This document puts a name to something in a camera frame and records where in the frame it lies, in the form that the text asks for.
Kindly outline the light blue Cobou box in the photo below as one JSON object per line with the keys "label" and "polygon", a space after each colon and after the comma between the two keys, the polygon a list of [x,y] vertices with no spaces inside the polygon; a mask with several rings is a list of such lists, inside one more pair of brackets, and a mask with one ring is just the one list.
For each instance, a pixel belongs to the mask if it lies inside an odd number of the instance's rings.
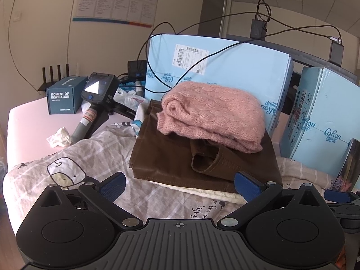
{"label": "light blue Cobou box", "polygon": [[336,177],[352,139],[359,139],[359,86],[327,68],[305,67],[281,156]]}

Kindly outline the dark blue small carton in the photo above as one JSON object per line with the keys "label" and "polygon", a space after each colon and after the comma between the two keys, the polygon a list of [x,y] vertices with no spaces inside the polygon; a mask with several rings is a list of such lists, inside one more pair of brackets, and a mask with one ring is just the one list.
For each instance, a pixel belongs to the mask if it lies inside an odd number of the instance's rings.
{"label": "dark blue small carton", "polygon": [[76,114],[82,104],[81,93],[87,77],[70,76],[61,79],[46,89],[50,115]]}

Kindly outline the grey cartoon print bedsheet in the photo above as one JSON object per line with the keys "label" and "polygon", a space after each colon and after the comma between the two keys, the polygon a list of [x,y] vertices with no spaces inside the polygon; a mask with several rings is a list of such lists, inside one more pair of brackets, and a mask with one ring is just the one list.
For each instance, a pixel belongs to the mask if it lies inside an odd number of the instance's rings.
{"label": "grey cartoon print bedsheet", "polygon": [[142,220],[148,218],[202,219],[218,221],[242,205],[183,193],[146,180],[136,179],[129,167],[135,135],[130,127],[105,129],[89,139],[55,154],[15,166],[4,178],[3,192],[9,219],[17,232],[43,190],[52,183],[77,188],[54,176],[56,171],[84,172],[103,181],[116,172],[126,176],[126,189],[115,204]]}

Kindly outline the black wifi router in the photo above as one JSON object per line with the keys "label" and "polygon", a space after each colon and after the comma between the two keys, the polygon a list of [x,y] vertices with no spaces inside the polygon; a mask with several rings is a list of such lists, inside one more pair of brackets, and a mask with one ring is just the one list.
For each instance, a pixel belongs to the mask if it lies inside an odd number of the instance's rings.
{"label": "black wifi router", "polygon": [[62,75],[62,67],[61,67],[61,65],[57,65],[56,70],[57,70],[57,73],[55,75],[53,66],[50,66],[49,69],[48,69],[49,75],[47,76],[46,67],[43,67],[41,69],[43,82],[37,88],[37,91],[45,92],[47,88],[51,87],[55,83],[58,83],[63,78],[66,78],[66,77],[70,76],[70,65],[69,65],[69,63],[65,64],[65,75],[64,76]]}

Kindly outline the crumpled white tissue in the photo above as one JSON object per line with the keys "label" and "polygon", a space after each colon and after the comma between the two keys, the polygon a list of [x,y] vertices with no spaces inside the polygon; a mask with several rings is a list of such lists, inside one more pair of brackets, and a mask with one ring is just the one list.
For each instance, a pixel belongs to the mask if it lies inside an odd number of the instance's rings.
{"label": "crumpled white tissue", "polygon": [[58,129],[58,131],[54,135],[51,135],[46,140],[52,148],[65,148],[72,144],[71,136],[65,127],[61,127],[60,129]]}

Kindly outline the brown leather garment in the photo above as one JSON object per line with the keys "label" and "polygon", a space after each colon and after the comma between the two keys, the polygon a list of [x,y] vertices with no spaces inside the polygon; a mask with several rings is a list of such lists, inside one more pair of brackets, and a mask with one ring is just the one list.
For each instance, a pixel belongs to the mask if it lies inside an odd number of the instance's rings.
{"label": "brown leather garment", "polygon": [[135,142],[129,167],[137,179],[161,184],[235,193],[236,173],[261,183],[282,183],[270,137],[262,138],[262,150],[246,154],[206,139],[189,139],[157,130],[162,107],[151,101]]}

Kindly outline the wall notice poster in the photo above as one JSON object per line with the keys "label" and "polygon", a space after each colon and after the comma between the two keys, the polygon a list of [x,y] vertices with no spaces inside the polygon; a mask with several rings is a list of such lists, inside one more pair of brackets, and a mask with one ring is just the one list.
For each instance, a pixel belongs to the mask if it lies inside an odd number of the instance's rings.
{"label": "wall notice poster", "polygon": [[73,21],[118,23],[150,28],[158,0],[78,0]]}

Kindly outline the pink knitted sweater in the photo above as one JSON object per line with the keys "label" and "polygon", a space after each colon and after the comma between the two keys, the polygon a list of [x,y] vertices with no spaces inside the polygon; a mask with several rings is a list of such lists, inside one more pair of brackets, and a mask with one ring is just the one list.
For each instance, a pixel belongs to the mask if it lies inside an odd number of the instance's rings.
{"label": "pink knitted sweater", "polygon": [[266,121],[252,94],[236,89],[186,81],[161,100],[157,130],[189,139],[204,139],[247,154],[262,150]]}

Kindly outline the smartphone leaning on box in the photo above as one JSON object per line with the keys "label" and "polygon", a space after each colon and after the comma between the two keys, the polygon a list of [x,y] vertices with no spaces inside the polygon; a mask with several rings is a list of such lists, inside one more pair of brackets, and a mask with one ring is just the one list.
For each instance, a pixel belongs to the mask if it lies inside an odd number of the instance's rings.
{"label": "smartphone leaning on box", "polygon": [[359,178],[359,140],[351,139],[345,153],[345,160],[331,189],[351,192]]}

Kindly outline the black handheld scanner device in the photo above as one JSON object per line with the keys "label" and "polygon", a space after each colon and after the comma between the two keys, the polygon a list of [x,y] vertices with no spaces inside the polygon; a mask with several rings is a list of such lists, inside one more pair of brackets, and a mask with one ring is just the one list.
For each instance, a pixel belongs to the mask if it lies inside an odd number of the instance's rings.
{"label": "black handheld scanner device", "polygon": [[93,72],[90,75],[81,93],[81,98],[90,103],[90,107],[85,111],[73,135],[71,135],[72,144],[89,138],[94,133],[96,121],[115,105],[113,96],[118,85],[119,81],[113,74]]}

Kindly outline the black power adapter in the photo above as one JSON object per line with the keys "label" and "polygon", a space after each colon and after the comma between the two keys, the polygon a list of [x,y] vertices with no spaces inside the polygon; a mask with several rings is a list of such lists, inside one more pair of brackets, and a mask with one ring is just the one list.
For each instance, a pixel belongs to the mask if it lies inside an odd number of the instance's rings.
{"label": "black power adapter", "polygon": [[336,41],[332,41],[330,45],[328,61],[338,67],[341,67],[343,55],[344,46]]}
{"label": "black power adapter", "polygon": [[266,23],[262,20],[253,19],[251,22],[250,38],[255,40],[265,40],[266,36]]}

